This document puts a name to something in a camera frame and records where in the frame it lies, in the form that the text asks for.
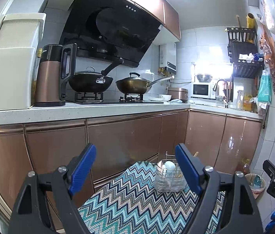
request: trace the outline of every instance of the ceiling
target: ceiling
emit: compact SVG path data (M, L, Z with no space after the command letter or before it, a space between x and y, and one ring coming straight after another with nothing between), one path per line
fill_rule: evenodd
M246 16L245 0L166 0L179 13L181 30L204 26L235 26Z

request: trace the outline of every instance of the electric kettle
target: electric kettle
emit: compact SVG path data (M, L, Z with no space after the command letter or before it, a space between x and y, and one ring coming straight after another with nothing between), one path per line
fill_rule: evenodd
M69 71L66 74L68 55ZM40 58L35 106L50 107L65 105L66 84L76 69L77 44L46 45Z

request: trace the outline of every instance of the faucet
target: faucet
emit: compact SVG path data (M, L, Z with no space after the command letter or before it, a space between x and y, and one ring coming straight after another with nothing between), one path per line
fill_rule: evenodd
M223 82L225 83L225 85L226 85L225 99L222 98L221 100L225 103L225 108L228 108L228 83L226 82L226 80L220 78L220 79L216 82L215 86L213 87L213 91L216 91L216 89L217 89L217 87L218 87L219 81L223 81Z

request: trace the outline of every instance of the screw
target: screw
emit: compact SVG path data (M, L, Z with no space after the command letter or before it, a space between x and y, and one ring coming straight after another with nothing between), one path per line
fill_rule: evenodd
M66 168L66 166L60 166L60 167L58 168L58 171L59 171L60 173L64 173L64 172L67 171L67 168Z
M236 175L237 175L237 177L240 177L240 178L243 177L243 173L240 172L240 171L237 171L237 172L236 172Z
M33 177L33 176L35 176L35 172L34 171L30 171L29 173L28 173L28 177Z
M213 172L213 167L212 167L212 166L207 165L204 169L205 169L206 172L208 172L208 173Z

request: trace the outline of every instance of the black dish rack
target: black dish rack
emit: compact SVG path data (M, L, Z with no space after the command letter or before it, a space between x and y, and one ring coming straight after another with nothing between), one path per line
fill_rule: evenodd
M247 63L244 59L239 59L239 54L257 53L258 49L257 33L255 29L228 27L229 44L227 46L230 62L233 64L233 76L242 78L255 78L264 67L264 62L251 61Z

